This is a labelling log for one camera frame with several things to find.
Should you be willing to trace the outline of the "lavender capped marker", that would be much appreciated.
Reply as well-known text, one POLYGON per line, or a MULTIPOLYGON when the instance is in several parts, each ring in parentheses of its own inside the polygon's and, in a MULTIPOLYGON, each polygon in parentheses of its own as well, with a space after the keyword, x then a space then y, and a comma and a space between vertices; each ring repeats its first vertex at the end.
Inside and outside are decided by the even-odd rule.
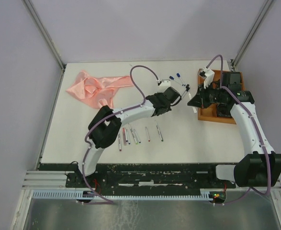
MULTIPOLYGON (((192 100, 192 95, 190 92, 188 92, 188 97, 189 97, 189 100, 192 100)), ((193 106, 193 104, 191 103, 190 106, 192 107, 193 109, 193 112, 196 114, 198 112, 198 109, 196 106, 193 106)))

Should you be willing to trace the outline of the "pink translucent highlighter pen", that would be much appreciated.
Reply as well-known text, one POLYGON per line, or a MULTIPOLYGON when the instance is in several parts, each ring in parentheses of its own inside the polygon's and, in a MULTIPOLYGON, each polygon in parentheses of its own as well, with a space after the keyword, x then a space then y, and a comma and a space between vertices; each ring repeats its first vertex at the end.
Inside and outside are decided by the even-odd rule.
POLYGON ((123 140, 124 140, 124 145, 126 146, 127 143, 126 143, 126 139, 125 139, 125 131, 124 131, 124 127, 123 127, 123 140))

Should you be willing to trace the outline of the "lime green capped marker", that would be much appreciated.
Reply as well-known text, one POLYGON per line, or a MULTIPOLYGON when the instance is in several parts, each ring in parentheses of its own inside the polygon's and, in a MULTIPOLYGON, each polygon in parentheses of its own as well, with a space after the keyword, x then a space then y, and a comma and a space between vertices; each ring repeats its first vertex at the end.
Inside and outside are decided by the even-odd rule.
POLYGON ((137 139, 137 137, 136 137, 136 135, 134 133, 134 130, 132 129, 132 126, 129 123, 128 123, 128 127, 130 129, 130 132, 131 132, 131 135, 133 137, 133 140, 134 140, 135 144, 138 145, 138 139, 137 139))

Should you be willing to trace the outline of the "magenta capped whiteboard marker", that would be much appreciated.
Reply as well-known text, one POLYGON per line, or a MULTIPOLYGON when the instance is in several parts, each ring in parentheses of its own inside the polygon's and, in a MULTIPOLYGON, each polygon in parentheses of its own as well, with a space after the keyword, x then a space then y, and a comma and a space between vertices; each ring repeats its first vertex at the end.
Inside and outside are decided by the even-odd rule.
POLYGON ((122 141, 121 141, 121 135, 120 133, 118 134, 118 146, 119 146, 119 151, 122 151, 122 141))

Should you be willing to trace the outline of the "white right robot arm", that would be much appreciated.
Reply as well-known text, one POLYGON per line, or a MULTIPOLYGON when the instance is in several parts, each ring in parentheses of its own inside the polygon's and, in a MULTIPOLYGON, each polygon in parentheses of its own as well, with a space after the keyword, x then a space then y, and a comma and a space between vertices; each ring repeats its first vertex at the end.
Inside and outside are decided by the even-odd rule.
POLYGON ((223 72, 214 81, 215 72, 203 68, 198 73, 201 83, 189 106, 207 109, 213 104, 225 108, 238 126, 245 156, 235 166, 219 164, 207 174, 211 187, 220 186, 224 180, 239 187, 273 187, 281 173, 281 154, 276 153, 265 137, 257 118, 255 100, 244 90, 240 72, 223 72))

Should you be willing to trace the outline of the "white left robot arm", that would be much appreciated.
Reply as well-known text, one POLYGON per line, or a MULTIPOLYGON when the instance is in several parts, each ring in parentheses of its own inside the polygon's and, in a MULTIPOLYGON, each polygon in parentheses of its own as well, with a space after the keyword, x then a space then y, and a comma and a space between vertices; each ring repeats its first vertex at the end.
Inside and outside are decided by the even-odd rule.
POLYGON ((171 106, 179 97, 179 92, 168 87, 164 92, 146 96, 140 104, 131 107, 111 109, 107 105, 103 106, 88 126, 85 142, 89 148, 80 163, 77 182, 83 187, 92 184, 92 174, 96 171, 103 151, 116 141, 121 127, 142 118, 171 111, 171 106))

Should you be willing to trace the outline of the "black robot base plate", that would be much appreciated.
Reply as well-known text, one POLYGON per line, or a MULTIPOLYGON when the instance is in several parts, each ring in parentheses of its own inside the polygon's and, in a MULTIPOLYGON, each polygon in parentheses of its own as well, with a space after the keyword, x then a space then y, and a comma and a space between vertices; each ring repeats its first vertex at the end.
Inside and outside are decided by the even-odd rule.
POLYGON ((67 188, 92 187, 101 195, 192 194, 200 189, 235 188, 218 179, 215 163, 99 163, 89 176, 82 176, 75 161, 40 163, 40 171, 63 171, 67 188))

